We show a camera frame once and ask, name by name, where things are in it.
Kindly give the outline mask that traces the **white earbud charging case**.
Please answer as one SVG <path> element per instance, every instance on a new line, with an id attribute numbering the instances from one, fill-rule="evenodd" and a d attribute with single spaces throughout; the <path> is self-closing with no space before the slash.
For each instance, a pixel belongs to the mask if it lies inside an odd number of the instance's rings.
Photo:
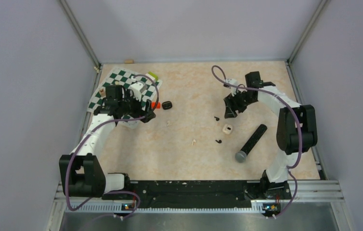
<path id="1" fill-rule="evenodd" d="M 225 124 L 222 128 L 222 132 L 226 135 L 230 135 L 232 133 L 233 126 L 230 124 Z"/>

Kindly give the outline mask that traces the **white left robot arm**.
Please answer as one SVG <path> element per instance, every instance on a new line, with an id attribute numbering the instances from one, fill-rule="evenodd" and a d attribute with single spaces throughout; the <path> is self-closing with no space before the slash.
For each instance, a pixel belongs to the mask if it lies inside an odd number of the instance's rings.
<path id="1" fill-rule="evenodd" d="M 93 111 L 91 125 L 71 154 L 62 155 L 59 169 L 65 196 L 102 197 L 113 191 L 120 199 L 131 195 L 132 186 L 124 173 L 104 173 L 98 155 L 108 135 L 119 122 L 149 122 L 155 118 L 152 101 L 143 100 L 147 85 L 137 81 L 128 88 L 122 85 L 105 87 L 102 105 Z"/>

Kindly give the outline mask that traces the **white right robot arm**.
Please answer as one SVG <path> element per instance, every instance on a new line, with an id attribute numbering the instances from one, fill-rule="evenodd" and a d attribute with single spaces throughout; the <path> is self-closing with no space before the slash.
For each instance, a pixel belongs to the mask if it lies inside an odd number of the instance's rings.
<path id="1" fill-rule="evenodd" d="M 263 172 L 259 186 L 263 197 L 273 198 L 287 183 L 289 170 L 299 164 L 302 154 L 317 144 L 315 109 L 290 99 L 274 83 L 261 80 L 258 71 L 246 74 L 245 80 L 246 85 L 242 86 L 236 79 L 224 79 L 224 86 L 231 90 L 224 98 L 224 117 L 235 118 L 257 102 L 278 117 L 276 142 L 280 150 Z"/>

